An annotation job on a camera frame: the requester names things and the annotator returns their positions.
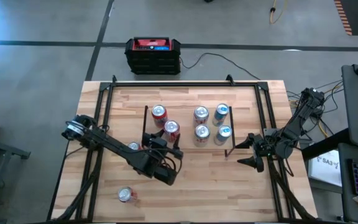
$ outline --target concrete floor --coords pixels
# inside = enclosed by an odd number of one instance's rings
[[[0,0],[0,40],[96,42],[107,5],[108,0]],[[271,6],[271,0],[115,0],[103,41],[162,35],[183,44],[358,47],[358,37],[344,32],[333,1],[289,0],[272,26]],[[14,158],[9,165],[0,219],[45,221],[67,144],[60,133],[76,112],[93,50],[0,45],[0,141],[32,152],[28,161]],[[189,66],[204,52],[225,55],[263,80],[284,80],[287,90],[297,93],[341,79],[342,65],[358,63],[358,52],[182,49],[181,56]],[[112,75],[119,80],[222,80],[227,74],[252,79],[213,56],[177,76],[136,76],[123,48],[102,47],[92,80]],[[335,98],[339,109],[323,117],[334,132],[347,127],[344,95]],[[333,107],[329,100],[327,110]],[[311,136],[323,139],[317,129]],[[313,195],[320,218],[341,215],[339,194],[313,189]]]

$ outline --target silver soda can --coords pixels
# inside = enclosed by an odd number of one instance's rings
[[[204,147],[208,143],[209,139],[209,128],[205,124],[200,124],[194,131],[195,146]]]
[[[222,125],[218,129],[218,133],[216,133],[214,142],[218,146],[223,145],[226,140],[231,136],[231,128],[228,125]]]
[[[137,142],[131,142],[128,144],[128,147],[130,147],[133,150],[139,150],[142,149],[142,146]]]
[[[216,111],[215,111],[214,119],[212,120],[212,123],[215,126],[222,125],[228,112],[229,112],[229,107],[227,104],[225,104],[225,103],[218,104],[218,106],[216,107]]]
[[[205,106],[198,106],[194,110],[194,118],[193,118],[193,124],[195,127],[199,124],[205,124],[208,120],[209,112],[208,109]]]
[[[167,121],[164,125],[164,131],[168,137],[168,141],[174,142],[180,134],[179,124],[176,121]]]
[[[152,109],[152,116],[154,118],[155,125],[162,128],[168,120],[167,109],[165,109],[162,105],[155,105]]]
[[[118,199],[121,202],[133,202],[137,199],[137,193],[130,187],[123,187],[118,191]]]

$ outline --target soda can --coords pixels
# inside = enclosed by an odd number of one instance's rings
[[[180,127],[176,121],[167,121],[164,125],[165,134],[168,136],[168,141],[174,142],[180,134]]]
[[[208,117],[209,117],[208,109],[205,106],[198,106],[194,110],[194,118],[193,118],[194,126],[197,127],[199,124],[205,124],[208,120]]]
[[[212,120],[212,123],[215,126],[222,125],[228,112],[229,112],[229,107],[227,104],[225,104],[225,103],[218,104],[218,106],[216,107],[216,111],[215,111],[214,119]]]
[[[121,202],[133,202],[137,199],[137,193],[130,187],[123,187],[118,191],[118,199]]]
[[[208,143],[209,128],[205,124],[200,124],[194,131],[195,146],[204,147]]]
[[[164,127],[165,122],[168,120],[167,110],[162,105],[155,105],[152,109],[152,116],[154,123],[157,127]]]
[[[216,133],[214,142],[218,146],[223,145],[226,140],[231,136],[231,128],[228,125],[222,125],[218,129],[218,133]]]
[[[130,147],[133,150],[139,150],[142,149],[142,146],[137,142],[131,142],[128,144],[128,147]]]

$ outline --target butcher block tabletop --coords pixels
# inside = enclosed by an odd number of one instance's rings
[[[291,118],[284,82],[281,80],[266,82],[268,82],[277,127],[282,128]],[[84,82],[77,114],[94,116],[99,84],[100,82]],[[106,93],[103,97],[99,124],[103,120]],[[269,128],[270,120],[263,91],[261,94]],[[248,133],[261,133],[254,87],[137,86],[113,88],[108,134],[124,144],[132,141],[140,142],[145,106],[149,107],[148,116],[151,116],[150,109],[153,105],[161,104],[166,107],[169,118],[183,120],[189,116],[189,121],[192,121],[192,111],[196,106],[209,108],[209,118],[212,119],[213,108],[218,103],[226,103],[232,107],[236,144],[244,141]],[[179,146],[181,147],[182,141],[186,146],[190,140],[180,139]],[[207,147],[186,149],[184,146],[181,147],[184,152],[183,166],[172,186],[137,174],[123,158],[105,149],[93,221],[277,221],[267,163],[265,162],[265,171],[262,173],[237,163],[238,159],[252,156],[251,149],[235,149],[228,159],[225,159],[224,149]],[[70,142],[67,154],[79,147],[78,142]],[[82,149],[65,159],[52,218],[59,217],[79,192],[86,150]],[[292,192],[307,211],[317,217],[301,152],[294,149],[288,161],[295,175],[288,176]],[[137,192],[138,199],[131,203],[120,202],[117,193],[121,187],[131,187]],[[88,211],[90,192],[89,190],[85,198],[84,215]],[[284,217],[288,217],[281,189],[280,198]]]

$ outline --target white paper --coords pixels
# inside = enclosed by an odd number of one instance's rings
[[[342,187],[339,153],[324,153],[309,161],[309,177]]]

